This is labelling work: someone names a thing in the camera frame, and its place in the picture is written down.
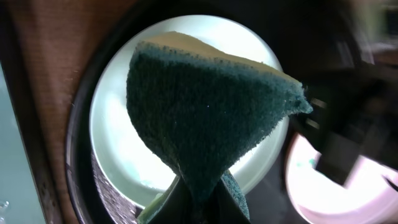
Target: sponge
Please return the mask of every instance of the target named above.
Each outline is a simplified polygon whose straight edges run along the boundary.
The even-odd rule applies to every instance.
[[[131,122],[198,204],[283,117],[311,110],[297,80],[189,35],[142,40],[130,62]]]

